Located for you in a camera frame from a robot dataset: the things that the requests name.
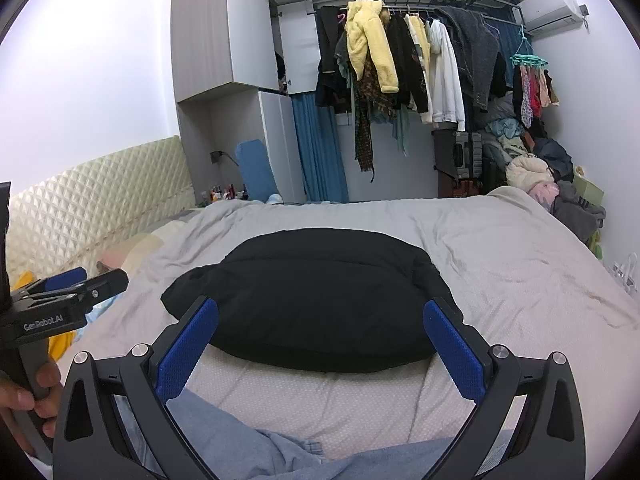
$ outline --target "blue textured pad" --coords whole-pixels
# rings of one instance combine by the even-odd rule
[[[215,301],[207,300],[191,318],[169,348],[158,366],[156,396],[166,404],[175,399],[187,383],[198,359],[209,343],[209,339],[218,328],[218,306]]]
[[[267,202],[271,195],[278,192],[269,155],[261,140],[248,140],[238,144],[236,159],[250,200]]]
[[[76,267],[75,269],[48,278],[47,281],[44,282],[44,291],[51,292],[52,290],[60,290],[61,288],[67,288],[76,283],[84,282],[84,280],[86,280],[86,270],[82,267]]]
[[[479,402],[486,391],[482,365],[435,301],[424,306],[422,324],[460,395]]]

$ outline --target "teal clip hanger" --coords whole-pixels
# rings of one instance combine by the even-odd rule
[[[530,56],[529,54],[519,54],[520,49],[522,48],[522,46],[524,45],[525,42],[527,43],[527,45],[529,45],[530,51],[533,52],[533,47],[529,43],[529,40],[527,39],[527,37],[526,37],[526,35],[524,33],[524,26],[523,25],[520,25],[520,35],[522,36],[522,41],[520,42],[520,46],[518,47],[516,53],[513,56],[511,56],[511,64],[513,66],[516,66],[516,65],[519,65],[519,66],[532,66],[532,67],[536,67],[536,68],[540,68],[540,67],[548,65],[548,62],[546,61],[546,59],[542,59],[541,57]]]

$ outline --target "yellow fuzzy hoodie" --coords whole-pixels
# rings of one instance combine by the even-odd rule
[[[344,28],[347,31],[349,58],[358,80],[362,78],[364,62],[367,52],[370,51],[371,59],[378,71],[380,89],[385,94],[395,94],[398,92],[398,74],[380,20],[382,5],[382,0],[349,2]]]

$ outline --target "blue chair back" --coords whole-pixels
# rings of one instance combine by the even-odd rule
[[[261,140],[248,140],[236,146],[236,160],[242,180],[249,194],[249,200],[267,202],[272,194],[278,193],[273,177],[267,148]]]

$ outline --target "metal screw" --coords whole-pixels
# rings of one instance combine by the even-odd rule
[[[87,352],[78,352],[76,357],[74,357],[74,362],[81,365],[89,358],[89,354]]]
[[[149,347],[147,345],[145,345],[144,343],[139,343],[131,349],[131,353],[136,357],[142,357],[148,350]]]
[[[507,350],[507,347],[502,345],[494,346],[492,351],[498,359],[504,359],[509,356],[509,351]]]
[[[559,365],[563,365],[566,362],[566,357],[560,352],[554,352],[553,358],[556,364]]]

